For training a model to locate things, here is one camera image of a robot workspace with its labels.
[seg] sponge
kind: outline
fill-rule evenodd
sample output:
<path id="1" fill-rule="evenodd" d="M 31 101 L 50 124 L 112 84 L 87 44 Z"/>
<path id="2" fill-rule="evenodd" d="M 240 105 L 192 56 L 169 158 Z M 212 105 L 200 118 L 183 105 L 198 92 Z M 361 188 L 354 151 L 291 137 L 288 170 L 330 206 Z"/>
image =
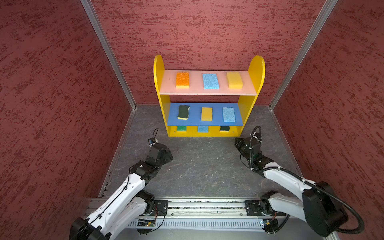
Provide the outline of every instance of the sponge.
<path id="1" fill-rule="evenodd" d="M 204 89 L 218 89 L 216 73 L 203 73 Z"/>
<path id="2" fill-rule="evenodd" d="M 201 108 L 201 120 L 202 121 L 212 121 L 212 108 Z"/>
<path id="3" fill-rule="evenodd" d="M 235 110 L 233 108 L 223 108 L 224 122 L 236 122 Z"/>
<path id="4" fill-rule="evenodd" d="M 230 89 L 242 89 L 243 81 L 239 72 L 227 72 L 228 87 Z"/>
<path id="5" fill-rule="evenodd" d="M 186 132 L 187 131 L 187 126 L 177 126 L 177 131 L 178 132 Z"/>
<path id="6" fill-rule="evenodd" d="M 198 126 L 197 132 L 208 132 L 208 126 Z"/>
<path id="7" fill-rule="evenodd" d="M 189 73 L 176 73 L 176 88 L 189 88 Z"/>
<path id="8" fill-rule="evenodd" d="M 229 126 L 220 126 L 220 132 L 229 132 Z"/>
<path id="9" fill-rule="evenodd" d="M 187 120 L 189 116 L 188 110 L 189 110 L 188 105 L 180 105 L 177 119 Z"/>

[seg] black cable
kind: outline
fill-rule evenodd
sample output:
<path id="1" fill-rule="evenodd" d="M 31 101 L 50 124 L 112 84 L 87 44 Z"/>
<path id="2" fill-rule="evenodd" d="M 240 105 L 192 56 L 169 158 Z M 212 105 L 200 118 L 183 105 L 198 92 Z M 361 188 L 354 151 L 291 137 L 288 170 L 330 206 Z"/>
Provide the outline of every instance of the black cable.
<path id="1" fill-rule="evenodd" d="M 262 128 L 260 126 L 256 126 L 252 130 L 251 136 L 250 136 L 251 139 L 249 140 L 249 165 L 251 166 L 251 168 L 253 168 L 252 139 L 253 139 L 253 135 L 255 134 L 257 129 L 260 130 L 260 136 L 262 135 Z"/>
<path id="2" fill-rule="evenodd" d="M 83 227 L 83 229 L 79 230 L 75 235 L 73 235 L 73 237 L 71 237 L 70 240 L 72 240 L 74 237 L 76 237 L 76 235 L 78 235 L 81 231 L 84 231 L 89 225 L 91 225 L 97 218 L 93 219 L 93 221 L 91 221 L 88 225 L 86 225 L 85 227 Z"/>
<path id="3" fill-rule="evenodd" d="M 153 133 L 152 133 L 152 138 L 156 138 L 156 135 L 157 135 L 157 132 L 159 131 L 159 128 L 157 127 L 157 128 L 155 128 L 155 130 L 153 130 Z M 150 151 L 151 151 L 151 148 L 149 147 L 149 145 L 148 145 L 148 153 L 150 153 Z"/>
<path id="4" fill-rule="evenodd" d="M 240 154 L 240 162 L 241 162 L 242 164 L 244 164 L 245 167 L 247 167 L 248 169 L 250 169 L 250 167 L 248 167 L 248 166 L 243 162 L 243 160 L 241 160 L 241 154 Z"/>
<path id="5" fill-rule="evenodd" d="M 279 227 L 276 229 L 276 231 L 272 231 L 272 232 L 269 232 L 269 233 L 277 233 L 278 231 L 280 231 L 280 229 L 282 229 L 283 228 L 283 226 L 287 223 L 287 221 L 288 221 L 288 219 L 289 219 L 289 217 L 290 217 L 291 215 L 289 215 L 289 214 L 287 214 L 287 216 L 285 217 L 285 219 L 283 220 L 283 222 L 279 225 Z"/>
<path id="6" fill-rule="evenodd" d="M 164 216 L 163 221 L 161 222 L 160 226 L 158 226 L 156 229 L 153 229 L 153 230 L 151 230 L 151 231 L 149 231 L 147 233 L 154 232 L 155 230 L 159 229 L 159 227 L 161 227 L 163 225 L 163 223 L 164 223 L 164 220 L 166 218 L 166 214 L 163 211 L 161 211 L 161 210 L 156 210 L 156 211 L 161 212 L 163 214 L 163 216 Z"/>
<path id="7" fill-rule="evenodd" d="M 157 135 L 157 132 L 159 131 L 159 128 L 157 127 L 157 128 L 155 128 L 155 130 L 153 130 L 153 133 L 152 133 L 152 137 L 153 138 L 155 138 L 156 137 L 156 135 Z"/>
<path id="8" fill-rule="evenodd" d="M 255 173 L 259 173 L 259 172 L 265 172 L 265 171 L 268 171 L 268 170 L 280 170 L 280 171 L 283 171 L 283 172 L 286 172 L 288 174 L 291 174 L 292 176 L 294 176 L 295 178 L 297 178 L 298 180 L 302 181 L 303 178 L 294 174 L 293 172 L 287 170 L 287 169 L 284 169 L 284 168 L 278 168 L 278 167 L 267 167 L 267 168 L 264 168 L 264 169 L 261 169 L 261 170 L 252 170 L 253 172 Z M 344 207 L 346 207 L 357 219 L 358 221 L 358 226 L 354 229 L 342 229 L 342 228 L 338 228 L 336 229 L 336 231 L 338 232 L 341 232 L 341 233 L 346 233 L 346 234 L 358 234 L 358 233 L 361 233 L 364 231 L 364 228 L 365 228 L 365 224 L 364 224 L 364 220 L 362 219 L 362 217 L 351 207 L 349 206 L 347 203 L 345 203 L 343 200 L 339 199 L 338 197 L 332 195 L 331 193 L 325 191 L 324 189 L 308 182 L 308 181 L 304 181 L 305 184 L 309 185 L 310 187 L 312 187 L 313 189 L 329 196 L 330 198 L 333 198 L 335 200 L 337 200 L 338 202 L 340 202 Z"/>
<path id="9" fill-rule="evenodd" d="M 96 219 L 101 219 L 101 215 L 105 212 L 105 210 L 107 210 L 107 208 L 120 196 L 120 194 L 122 194 L 122 192 L 124 190 L 127 190 L 127 186 L 128 186 L 128 183 L 129 183 L 129 177 L 131 176 L 131 169 L 133 167 L 130 167 L 129 170 L 128 170 L 128 180 L 127 180 L 127 184 L 125 185 L 125 187 L 123 188 L 123 190 L 112 200 L 112 202 L 110 202 L 110 204 L 108 204 L 108 206 L 106 208 L 104 208 L 104 210 L 99 214 L 97 215 L 97 217 L 95 219 L 93 219 L 93 221 L 91 221 L 88 225 L 86 225 L 83 229 L 79 230 L 75 235 L 73 235 L 73 237 L 71 237 L 70 240 L 72 240 L 76 235 L 78 235 L 81 231 L 83 231 L 84 229 L 86 229 L 89 225 L 91 225 L 94 221 L 96 221 Z"/>

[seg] yellow shelf base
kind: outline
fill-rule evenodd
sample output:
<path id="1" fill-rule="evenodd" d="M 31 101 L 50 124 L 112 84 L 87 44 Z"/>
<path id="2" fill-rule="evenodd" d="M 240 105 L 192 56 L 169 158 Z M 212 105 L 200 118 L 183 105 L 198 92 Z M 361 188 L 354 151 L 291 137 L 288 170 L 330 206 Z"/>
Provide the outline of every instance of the yellow shelf base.
<path id="1" fill-rule="evenodd" d="M 220 132 L 220 126 L 209 126 L 208 132 L 197 132 L 197 126 L 187 126 L 187 131 L 177 131 L 177 126 L 168 126 L 170 128 L 169 137 L 238 137 L 237 129 L 239 127 L 230 126 L 229 132 Z"/>

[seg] metal corner post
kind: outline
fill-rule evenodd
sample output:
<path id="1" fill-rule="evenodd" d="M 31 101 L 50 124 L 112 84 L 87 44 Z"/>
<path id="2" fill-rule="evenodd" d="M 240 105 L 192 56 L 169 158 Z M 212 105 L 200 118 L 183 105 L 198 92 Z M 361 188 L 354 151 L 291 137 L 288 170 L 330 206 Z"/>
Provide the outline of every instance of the metal corner post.
<path id="1" fill-rule="evenodd" d="M 131 105 L 132 109 L 136 107 L 136 102 L 133 99 L 133 95 L 131 91 L 129 90 L 127 81 L 125 80 L 125 77 L 121 71 L 121 68 L 119 66 L 119 63 L 117 62 L 117 59 L 115 57 L 115 54 L 112 51 L 112 48 L 108 42 L 107 36 L 105 35 L 103 28 L 101 27 L 99 18 L 96 15 L 95 9 L 91 3 L 91 0 L 80 0 L 81 4 L 83 5 L 85 12 L 88 15 L 89 20 L 91 21 L 91 24 L 93 26 L 93 29 L 96 32 L 97 37 L 99 38 L 99 41 L 105 51 L 105 54 L 107 55 L 109 62 L 112 65 L 113 70 L 115 71 L 116 77 L 118 78 L 120 85 L 125 93 L 125 96 L 127 97 L 129 104 Z"/>
<path id="2" fill-rule="evenodd" d="M 311 48 L 314 40 L 316 39 L 317 35 L 319 34 L 321 28 L 323 27 L 325 21 L 328 19 L 329 15 L 331 14 L 334 6 L 336 5 L 338 0 L 326 0 L 323 7 L 321 8 L 319 15 L 317 16 L 315 22 L 312 25 L 312 28 L 310 29 L 307 37 L 305 38 L 303 45 L 301 46 L 299 52 L 296 55 L 296 58 L 294 59 L 291 68 L 288 70 L 287 74 L 285 75 L 285 78 L 283 82 L 281 83 L 279 89 L 275 93 L 275 96 L 273 97 L 269 107 L 271 110 L 273 110 L 283 95 L 285 89 L 287 88 L 289 82 L 291 81 L 293 75 L 295 74 L 297 68 L 300 66 L 301 62 L 303 61 L 305 55 L 307 54 L 308 50 Z"/>

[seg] orange sponge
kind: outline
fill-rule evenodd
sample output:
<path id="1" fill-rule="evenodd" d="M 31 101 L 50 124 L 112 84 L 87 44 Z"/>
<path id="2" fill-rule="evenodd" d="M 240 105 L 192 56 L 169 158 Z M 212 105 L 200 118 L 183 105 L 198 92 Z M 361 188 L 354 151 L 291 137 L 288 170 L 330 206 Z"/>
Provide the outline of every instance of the orange sponge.
<path id="1" fill-rule="evenodd" d="M 189 73 L 176 73 L 176 88 L 189 88 Z"/>

